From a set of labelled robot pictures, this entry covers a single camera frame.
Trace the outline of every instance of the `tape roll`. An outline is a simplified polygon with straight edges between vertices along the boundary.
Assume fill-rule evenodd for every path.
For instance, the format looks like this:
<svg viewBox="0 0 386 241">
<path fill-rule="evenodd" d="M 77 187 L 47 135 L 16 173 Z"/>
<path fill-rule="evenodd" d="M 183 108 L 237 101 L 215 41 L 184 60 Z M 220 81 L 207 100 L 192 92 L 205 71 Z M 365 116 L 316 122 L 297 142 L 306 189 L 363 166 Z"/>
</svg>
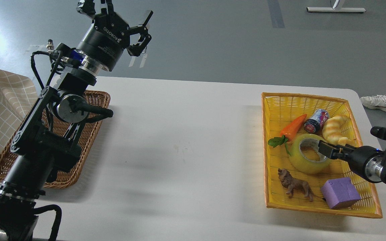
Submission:
<svg viewBox="0 0 386 241">
<path fill-rule="evenodd" d="M 298 136 L 291 146 L 291 156 L 289 156 L 291 164 L 299 171 L 306 174 L 317 174 L 326 168 L 331 159 L 318 152 L 318 142 L 323 140 L 315 134 L 303 134 Z M 310 160 L 302 153 L 302 147 L 312 148 L 320 157 L 320 160 Z"/>
</svg>

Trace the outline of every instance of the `green leaf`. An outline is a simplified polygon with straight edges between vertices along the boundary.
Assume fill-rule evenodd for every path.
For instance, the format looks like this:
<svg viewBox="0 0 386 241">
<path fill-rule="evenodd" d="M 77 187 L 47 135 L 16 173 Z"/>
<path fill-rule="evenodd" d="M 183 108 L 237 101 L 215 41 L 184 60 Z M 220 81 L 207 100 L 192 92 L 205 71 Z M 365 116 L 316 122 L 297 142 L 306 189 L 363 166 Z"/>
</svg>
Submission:
<svg viewBox="0 0 386 241">
<path fill-rule="evenodd" d="M 287 154 L 289 154 L 291 156 L 290 152 L 288 151 L 287 141 L 288 141 L 288 138 L 283 135 L 282 137 L 274 137 L 272 139 L 269 139 L 268 145 L 275 148 L 277 146 L 284 144 L 285 145 L 285 151 L 287 152 Z"/>
<path fill-rule="evenodd" d="M 285 136 L 283 137 L 274 137 L 268 140 L 268 145 L 271 147 L 277 147 L 285 143 Z"/>
<path fill-rule="evenodd" d="M 291 156 L 291 153 L 288 151 L 288 145 L 287 145 L 287 142 L 284 143 L 285 144 L 285 151 L 287 152 L 287 154 L 289 156 Z"/>
</svg>

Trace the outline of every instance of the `metal base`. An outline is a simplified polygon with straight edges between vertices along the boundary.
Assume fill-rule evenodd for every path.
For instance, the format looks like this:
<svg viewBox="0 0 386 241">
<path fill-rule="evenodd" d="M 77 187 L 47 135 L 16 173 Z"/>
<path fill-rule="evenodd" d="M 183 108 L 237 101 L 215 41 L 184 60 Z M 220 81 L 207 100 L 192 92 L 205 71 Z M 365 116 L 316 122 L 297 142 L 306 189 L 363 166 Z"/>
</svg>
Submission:
<svg viewBox="0 0 386 241">
<path fill-rule="evenodd" d="M 366 12 L 364 8 L 340 8 L 333 9 L 331 7 L 307 7 L 308 12 Z"/>
</svg>

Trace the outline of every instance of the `lion figurine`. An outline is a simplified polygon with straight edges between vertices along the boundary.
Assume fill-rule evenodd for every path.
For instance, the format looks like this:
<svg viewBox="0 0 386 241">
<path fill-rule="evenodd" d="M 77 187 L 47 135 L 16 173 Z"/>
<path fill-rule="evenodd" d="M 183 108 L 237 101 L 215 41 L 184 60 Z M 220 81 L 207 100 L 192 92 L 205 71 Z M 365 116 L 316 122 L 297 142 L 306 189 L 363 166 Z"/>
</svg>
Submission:
<svg viewBox="0 0 386 241">
<path fill-rule="evenodd" d="M 309 197 L 310 202 L 314 201 L 314 196 L 318 197 L 312 192 L 307 181 L 292 177 L 287 169 L 278 168 L 278 177 L 282 186 L 288 189 L 286 192 L 286 194 L 289 194 L 288 198 L 293 197 L 294 189 L 302 190 L 305 193 L 305 198 Z"/>
</svg>

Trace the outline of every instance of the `orange carrot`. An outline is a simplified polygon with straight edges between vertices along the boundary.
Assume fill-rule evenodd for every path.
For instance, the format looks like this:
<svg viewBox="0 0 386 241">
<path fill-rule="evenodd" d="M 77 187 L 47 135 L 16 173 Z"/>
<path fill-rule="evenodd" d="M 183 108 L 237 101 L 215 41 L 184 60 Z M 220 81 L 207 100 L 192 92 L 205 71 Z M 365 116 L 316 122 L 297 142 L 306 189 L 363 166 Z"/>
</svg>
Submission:
<svg viewBox="0 0 386 241">
<path fill-rule="evenodd" d="M 284 135 L 288 138 L 289 141 L 292 141 L 294 137 L 297 134 L 297 131 L 299 131 L 300 127 L 303 125 L 303 122 L 305 122 L 306 114 L 303 114 L 296 119 L 294 119 L 290 124 L 288 124 L 286 127 L 284 127 L 280 134 L 281 136 Z"/>
</svg>

